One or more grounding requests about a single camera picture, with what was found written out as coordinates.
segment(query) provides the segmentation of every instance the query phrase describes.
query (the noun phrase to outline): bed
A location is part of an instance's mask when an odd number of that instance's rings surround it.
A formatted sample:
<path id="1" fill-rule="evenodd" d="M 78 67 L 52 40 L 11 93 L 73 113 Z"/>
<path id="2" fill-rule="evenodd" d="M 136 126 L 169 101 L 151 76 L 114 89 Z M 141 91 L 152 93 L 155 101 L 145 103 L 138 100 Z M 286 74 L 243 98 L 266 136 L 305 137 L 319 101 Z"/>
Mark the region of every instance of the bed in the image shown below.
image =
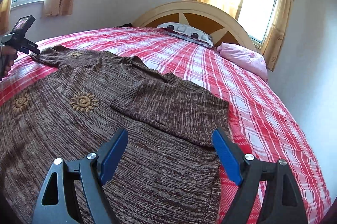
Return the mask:
<path id="1" fill-rule="evenodd" d="M 235 43 L 251 50 L 255 47 L 236 20 L 204 3 L 177 1 L 154 8 L 136 21 L 135 27 L 105 28 L 38 42 L 40 50 L 63 45 L 72 49 L 106 50 L 120 56 L 137 55 L 149 68 L 172 72 L 230 102 L 229 125 L 233 140 L 244 153 L 263 161 L 285 158 L 299 185 L 309 223 L 319 223 L 330 207 L 317 159 L 282 101 L 268 84 L 255 74 L 219 56 L 212 49 L 190 43 L 155 28 L 164 22 L 189 24 L 213 37 L 215 45 Z M 0 106 L 15 94 L 57 68 L 44 66 L 19 53 L 9 76 L 0 84 Z M 222 167 L 221 200 L 218 223 L 223 219 L 237 190 Z M 260 183 L 248 223 L 257 221 L 266 184 Z"/>

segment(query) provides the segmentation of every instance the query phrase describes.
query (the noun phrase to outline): headboard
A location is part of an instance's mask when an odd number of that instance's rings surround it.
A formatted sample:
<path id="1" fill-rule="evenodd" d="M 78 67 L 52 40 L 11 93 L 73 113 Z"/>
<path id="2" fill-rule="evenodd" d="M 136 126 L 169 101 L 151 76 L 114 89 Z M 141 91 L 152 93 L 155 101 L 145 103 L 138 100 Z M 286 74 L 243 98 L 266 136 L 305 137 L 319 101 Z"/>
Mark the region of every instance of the headboard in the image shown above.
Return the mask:
<path id="1" fill-rule="evenodd" d="M 165 22 L 190 25 L 213 37 L 214 46 L 234 43 L 256 51 L 242 26 L 226 12 L 206 3 L 181 0 L 160 5 L 134 21 L 135 27 L 157 27 Z"/>

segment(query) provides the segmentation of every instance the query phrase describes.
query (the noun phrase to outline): checkered blanket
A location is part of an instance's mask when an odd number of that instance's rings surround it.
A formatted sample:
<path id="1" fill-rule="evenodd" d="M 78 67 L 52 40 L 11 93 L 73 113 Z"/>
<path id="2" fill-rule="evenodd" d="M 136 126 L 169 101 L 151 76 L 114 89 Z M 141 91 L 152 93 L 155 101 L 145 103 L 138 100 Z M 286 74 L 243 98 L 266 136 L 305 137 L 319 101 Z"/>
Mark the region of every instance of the checkered blanket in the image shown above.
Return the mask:
<path id="1" fill-rule="evenodd" d="M 60 36 L 38 43 L 39 49 L 61 44 L 72 49 L 106 50 L 137 55 L 160 73 L 172 72 L 230 102 L 229 125 L 244 153 L 263 161 L 285 158 L 304 199 L 309 223 L 319 223 L 331 200 L 317 159 L 281 100 L 261 78 L 223 59 L 215 51 L 165 34 L 156 28 L 107 28 Z M 9 76 L 0 83 L 0 106 L 16 93 L 56 71 L 19 53 Z M 237 187 L 222 167 L 219 223 Z M 261 182 L 248 223 L 257 221 L 266 184 Z"/>

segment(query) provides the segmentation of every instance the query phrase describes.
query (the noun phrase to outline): sun embroidery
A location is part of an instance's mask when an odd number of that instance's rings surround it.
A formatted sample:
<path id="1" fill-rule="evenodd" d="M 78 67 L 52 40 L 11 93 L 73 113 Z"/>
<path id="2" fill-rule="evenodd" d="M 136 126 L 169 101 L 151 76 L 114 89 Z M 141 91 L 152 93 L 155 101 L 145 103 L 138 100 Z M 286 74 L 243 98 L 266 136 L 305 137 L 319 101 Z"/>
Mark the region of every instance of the sun embroidery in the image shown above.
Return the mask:
<path id="1" fill-rule="evenodd" d="M 69 55 L 71 55 L 74 58 L 78 58 L 79 56 L 81 56 L 83 53 L 82 52 L 72 52 Z"/>
<path id="2" fill-rule="evenodd" d="M 94 95 L 91 93 L 77 92 L 72 98 L 70 98 L 70 105 L 77 111 L 83 112 L 85 110 L 87 113 L 94 107 L 97 107 L 98 100 L 94 99 Z"/>
<path id="3" fill-rule="evenodd" d="M 13 103 L 13 110 L 15 113 L 22 112 L 22 110 L 28 105 L 30 100 L 29 94 L 21 94 Z"/>

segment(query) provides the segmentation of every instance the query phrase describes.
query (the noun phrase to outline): silver bolt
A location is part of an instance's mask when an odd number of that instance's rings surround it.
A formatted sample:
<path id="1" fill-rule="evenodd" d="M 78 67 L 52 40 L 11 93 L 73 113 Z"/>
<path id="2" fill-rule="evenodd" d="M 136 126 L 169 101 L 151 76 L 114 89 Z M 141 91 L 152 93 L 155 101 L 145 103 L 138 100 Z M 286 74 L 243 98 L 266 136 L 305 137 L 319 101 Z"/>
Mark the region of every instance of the silver bolt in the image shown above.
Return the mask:
<path id="1" fill-rule="evenodd" d="M 285 159 L 280 159 L 278 162 L 279 162 L 280 165 L 282 165 L 282 166 L 287 165 L 287 161 L 285 161 Z"/>
<path id="2" fill-rule="evenodd" d="M 246 158 L 247 160 L 252 161 L 252 160 L 254 160 L 254 155 L 252 155 L 251 153 L 247 153 L 247 154 L 245 154 L 245 158 Z"/>
<path id="3" fill-rule="evenodd" d="M 89 159 L 89 160 L 92 160 L 92 159 L 94 159 L 96 157 L 96 154 L 95 153 L 89 153 L 88 155 L 87 155 L 87 159 Z"/>
<path id="4" fill-rule="evenodd" d="M 62 158 L 56 158 L 55 160 L 54 160 L 54 164 L 55 165 L 60 165 L 62 163 Z"/>

